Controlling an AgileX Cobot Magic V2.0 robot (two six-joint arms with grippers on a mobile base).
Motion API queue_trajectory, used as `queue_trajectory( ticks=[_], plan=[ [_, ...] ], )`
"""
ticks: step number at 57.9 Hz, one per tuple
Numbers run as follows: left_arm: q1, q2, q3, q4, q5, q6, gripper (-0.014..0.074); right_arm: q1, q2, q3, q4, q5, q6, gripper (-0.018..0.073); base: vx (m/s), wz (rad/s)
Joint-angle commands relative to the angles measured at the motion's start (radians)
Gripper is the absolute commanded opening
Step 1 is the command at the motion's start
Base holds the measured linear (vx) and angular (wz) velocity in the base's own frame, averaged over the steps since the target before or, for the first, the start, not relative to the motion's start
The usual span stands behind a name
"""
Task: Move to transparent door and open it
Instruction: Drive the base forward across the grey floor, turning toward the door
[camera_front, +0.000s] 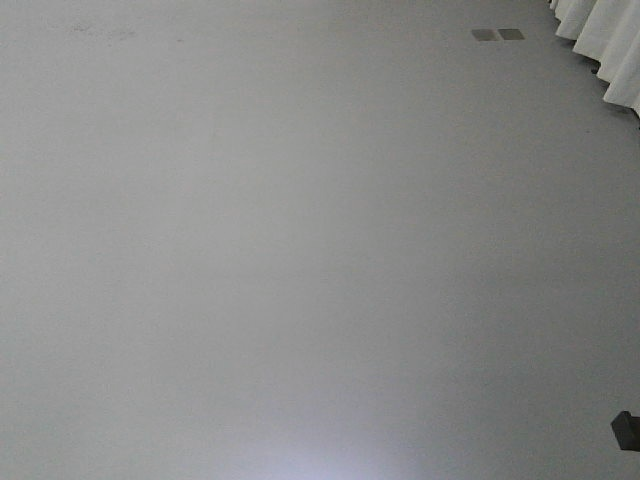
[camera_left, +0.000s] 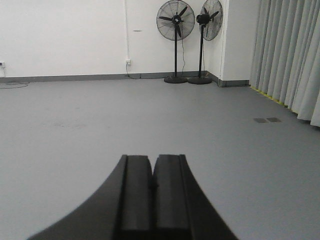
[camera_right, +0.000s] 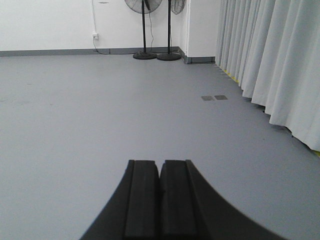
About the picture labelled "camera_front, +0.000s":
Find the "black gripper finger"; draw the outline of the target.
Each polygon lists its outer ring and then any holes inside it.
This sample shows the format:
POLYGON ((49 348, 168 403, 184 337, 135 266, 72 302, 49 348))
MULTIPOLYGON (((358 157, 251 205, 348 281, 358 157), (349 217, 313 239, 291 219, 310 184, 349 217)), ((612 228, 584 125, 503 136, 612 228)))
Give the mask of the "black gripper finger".
POLYGON ((621 411, 610 423, 621 450, 640 450, 639 417, 629 411, 621 411))

